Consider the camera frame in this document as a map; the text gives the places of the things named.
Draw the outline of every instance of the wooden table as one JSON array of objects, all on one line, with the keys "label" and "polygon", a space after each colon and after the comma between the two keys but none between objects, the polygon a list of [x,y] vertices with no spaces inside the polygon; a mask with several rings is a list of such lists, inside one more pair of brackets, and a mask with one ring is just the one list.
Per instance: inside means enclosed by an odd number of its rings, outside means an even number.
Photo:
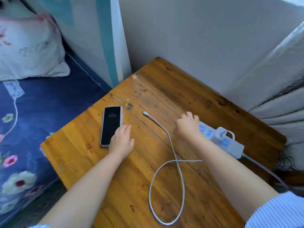
[{"label": "wooden table", "polygon": [[[67,189],[108,153],[99,146],[104,107],[121,105],[123,124],[132,125],[134,151],[117,170],[95,219],[95,227],[161,227],[148,203],[155,171],[174,159],[168,136],[142,114],[148,112],[171,134],[178,158],[198,157],[173,135],[174,120],[191,111],[204,123],[235,133],[244,152],[271,169],[286,138],[213,90],[157,57],[124,80],[109,94],[49,137],[42,148]],[[247,161],[245,165],[268,180],[268,175]],[[172,227],[243,227],[208,168],[202,163],[180,163],[185,181],[185,204]],[[182,191],[176,164],[166,165],[152,188],[157,215],[172,221],[181,205]]]}]

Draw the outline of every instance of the blue bedsheet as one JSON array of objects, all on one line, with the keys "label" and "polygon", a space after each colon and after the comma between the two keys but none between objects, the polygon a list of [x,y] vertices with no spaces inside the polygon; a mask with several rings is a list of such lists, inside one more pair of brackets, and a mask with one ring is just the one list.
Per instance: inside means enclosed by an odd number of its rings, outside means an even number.
[{"label": "blue bedsheet", "polygon": [[40,144],[106,92],[70,57],[67,77],[19,80],[24,94],[14,100],[0,83],[0,226],[58,179]]}]

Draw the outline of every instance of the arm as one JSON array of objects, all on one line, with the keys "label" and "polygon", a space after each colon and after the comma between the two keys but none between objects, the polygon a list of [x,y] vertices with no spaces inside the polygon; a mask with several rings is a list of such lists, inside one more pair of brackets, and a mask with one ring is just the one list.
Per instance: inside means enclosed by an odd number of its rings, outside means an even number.
[{"label": "arm", "polygon": [[131,153],[131,126],[119,127],[112,137],[109,154],[66,192],[39,224],[51,228],[91,227],[109,184],[120,163]]},{"label": "arm", "polygon": [[199,117],[191,112],[176,121],[180,136],[207,165],[226,198],[246,222],[278,193],[259,176],[200,133]]}]

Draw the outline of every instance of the gray wall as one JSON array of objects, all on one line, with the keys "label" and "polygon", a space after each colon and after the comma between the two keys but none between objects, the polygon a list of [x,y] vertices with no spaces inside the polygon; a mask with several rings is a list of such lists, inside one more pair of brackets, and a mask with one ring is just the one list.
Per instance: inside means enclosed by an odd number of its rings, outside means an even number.
[{"label": "gray wall", "polygon": [[221,93],[304,21],[281,0],[119,0],[132,71],[163,57]]}]

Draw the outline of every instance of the person's left arm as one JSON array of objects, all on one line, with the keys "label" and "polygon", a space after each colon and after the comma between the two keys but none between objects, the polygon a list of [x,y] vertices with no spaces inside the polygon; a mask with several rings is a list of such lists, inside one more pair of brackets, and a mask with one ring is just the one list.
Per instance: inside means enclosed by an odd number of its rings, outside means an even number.
[{"label": "person's left arm", "polygon": [[76,182],[39,224],[47,224],[51,228],[85,228],[92,225],[113,175],[133,150],[134,139],[130,140],[130,131],[131,126],[128,125],[116,130],[109,154]]}]

